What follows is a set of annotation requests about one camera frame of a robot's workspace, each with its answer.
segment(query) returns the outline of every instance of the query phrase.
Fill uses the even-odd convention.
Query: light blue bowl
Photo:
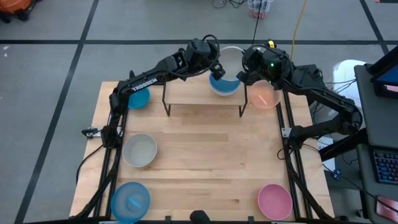
[[[120,186],[111,201],[111,210],[120,223],[138,222],[149,210],[149,192],[138,182]]]
[[[211,74],[209,77],[209,82],[215,93],[221,96],[232,95],[236,90],[238,90],[241,84],[241,81],[238,79],[225,80],[221,78],[220,80],[215,80]]]
[[[148,88],[143,88],[130,96],[128,107],[130,109],[139,109],[148,104],[150,92]]]

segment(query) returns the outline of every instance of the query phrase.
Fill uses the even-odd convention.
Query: white bowl
[[[150,164],[157,154],[155,139],[149,134],[136,134],[124,143],[122,155],[132,167],[145,167]]]

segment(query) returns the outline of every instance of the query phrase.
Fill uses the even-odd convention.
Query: computer screen
[[[398,85],[398,65],[395,65],[386,73],[377,78],[380,82],[396,83]]]

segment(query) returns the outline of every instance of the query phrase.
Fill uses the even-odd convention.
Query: cable
[[[277,152],[277,154],[276,154],[276,157],[277,157],[279,160],[285,160],[285,159],[286,159],[286,158],[281,158],[281,157],[279,157],[279,153],[282,152],[282,150],[284,150],[284,148],[279,149],[278,152]],[[293,149],[290,148],[289,150],[290,150],[290,151],[289,151],[288,155],[290,156],[290,155],[292,154],[292,152],[293,152]]]
[[[92,155],[94,155],[96,152],[98,152],[102,147],[103,147],[103,145],[100,145],[97,149],[95,149],[92,153],[90,153],[86,158],[84,158],[83,161],[80,163],[80,165],[79,165],[79,167],[77,168],[77,171],[76,171],[76,184],[79,181],[79,173],[80,173],[81,166],[86,162],[86,160],[88,158],[90,158]]]
[[[251,42],[252,46],[254,45],[254,39],[256,38],[257,26],[259,24],[259,19],[260,19],[261,6],[262,6],[262,0],[260,1],[260,8],[259,12],[257,13],[256,28],[254,29],[253,41]]]
[[[343,82],[327,82],[327,83],[325,83],[325,84],[341,84],[341,83],[348,83],[348,82],[352,82],[352,81],[354,81],[355,80],[355,78],[354,79],[352,79],[352,80],[348,80],[348,81],[343,81]]]
[[[313,147],[313,146],[310,146],[310,145],[308,145],[308,144],[303,144],[304,146],[308,146],[309,147],[309,149],[311,149],[311,150],[313,150],[313,151],[315,151],[315,152],[319,152],[318,151],[318,149],[317,148],[315,148],[315,147]],[[277,152],[277,154],[276,154],[276,157],[279,159],[279,160],[285,160],[286,158],[281,158],[280,156],[279,156],[279,153],[280,152],[282,152],[282,150],[283,150],[283,148],[282,149],[279,149],[278,150],[278,152]],[[288,155],[290,156],[292,153],[293,153],[293,149],[292,148],[289,148],[289,153],[288,153]]]
[[[340,87],[337,88],[334,92],[335,92],[335,93],[340,93],[340,92],[342,92],[343,90],[347,89],[351,84],[353,84],[354,82],[356,82],[356,80],[349,80],[349,81],[347,81],[347,82],[351,82],[351,83],[347,83],[347,84],[345,84],[345,85],[340,86]],[[315,117],[315,113],[319,112],[324,106],[325,106],[325,105],[322,105],[321,107],[319,107],[318,110],[314,110],[314,112],[312,113],[313,117]]]
[[[323,164],[323,166],[324,166],[329,172],[334,173],[331,169],[327,168],[327,166],[325,166],[324,164]],[[347,179],[346,177],[343,177],[341,174],[340,174],[340,175],[339,175],[339,174],[336,174],[336,175],[338,175],[339,177],[341,177],[341,178],[344,179],[345,181],[349,182],[351,185],[355,186],[355,187],[356,187],[358,190],[360,190],[361,192],[363,192],[363,193],[369,195],[370,197],[372,197],[374,200],[376,200],[376,201],[379,202],[380,204],[382,204],[382,205],[386,206],[387,208],[391,209],[393,212],[398,213],[398,210],[394,209],[394,208],[391,207],[390,205],[388,205],[388,204],[382,202],[381,200],[377,199],[376,196],[374,196],[373,194],[370,194],[370,193],[367,192],[366,190],[362,189],[360,186],[356,185],[354,182],[350,181],[350,180]]]
[[[245,3],[248,0],[243,0],[243,1],[239,1],[236,2],[234,0],[229,0],[229,3],[231,3],[232,7],[234,7],[235,9],[239,8],[243,3]]]
[[[297,33],[297,30],[299,29],[299,25],[300,25],[301,18],[302,18],[303,15],[304,15],[305,6],[307,6],[307,1],[308,1],[308,0],[305,0],[305,1],[304,1],[304,5],[303,5],[303,8],[301,9],[300,17],[298,18],[298,21],[297,21],[296,29],[294,30],[293,42],[292,42],[292,51],[291,51],[291,53],[290,53],[290,59],[293,59],[294,42],[295,42],[295,40],[296,40],[296,33]]]
[[[215,6],[214,2],[215,1],[220,1],[221,6]],[[221,9],[224,8],[226,6],[226,0],[212,0],[211,5],[216,8],[216,9]]]
[[[303,146],[307,146],[307,147],[309,147],[309,149],[311,149],[311,150],[313,150],[313,151],[315,151],[315,152],[319,152],[319,150],[318,150],[317,148],[315,148],[315,147],[313,147],[313,146],[310,146],[310,145],[308,145],[308,144],[303,144]]]
[[[344,153],[341,155],[341,157],[343,158],[343,161],[347,164],[347,165],[351,165],[354,161],[358,161],[358,158],[356,159],[352,159],[349,163],[346,161],[346,159],[344,158]]]

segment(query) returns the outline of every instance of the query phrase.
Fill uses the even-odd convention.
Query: wooden tabletop
[[[185,85],[169,85],[169,103],[177,102],[176,98],[181,98],[179,93],[188,93],[189,90],[198,90],[196,93],[201,98],[198,101],[200,105],[173,105],[170,117],[162,104],[162,86],[150,87],[150,103],[144,109],[129,111],[124,139],[136,133],[149,133],[158,144],[158,154],[148,167],[136,169],[123,160],[119,166],[116,187],[135,181],[148,188],[151,205],[143,220],[164,220],[166,215],[173,220],[189,220],[193,210],[204,210],[212,220],[219,221],[247,220],[248,216],[254,216],[256,221],[268,220],[257,206],[261,187],[280,184],[289,189],[285,162],[276,157],[282,148],[276,109],[259,111],[249,103],[240,118],[237,106],[229,103],[214,105],[211,102],[220,100],[219,96],[203,92],[209,89],[200,91],[194,87],[196,83],[202,85],[207,80],[208,75],[202,75],[191,78]],[[108,96],[116,84],[102,83],[93,126],[106,124]],[[210,105],[204,105],[203,96],[210,98]],[[236,101],[239,97],[235,93],[233,99]],[[311,125],[305,96],[290,95],[290,102],[295,123]],[[287,125],[284,102],[282,109]],[[306,144],[317,147],[314,140],[308,140]],[[101,139],[89,140],[85,157],[99,145]],[[81,168],[70,215],[76,215],[98,188],[104,152],[103,149],[95,154]],[[309,191],[333,216],[319,154],[303,147],[301,155]],[[300,213],[305,217],[302,195],[299,190],[297,192]],[[101,214],[104,214],[107,198],[106,192]],[[287,220],[294,220],[293,213]]]

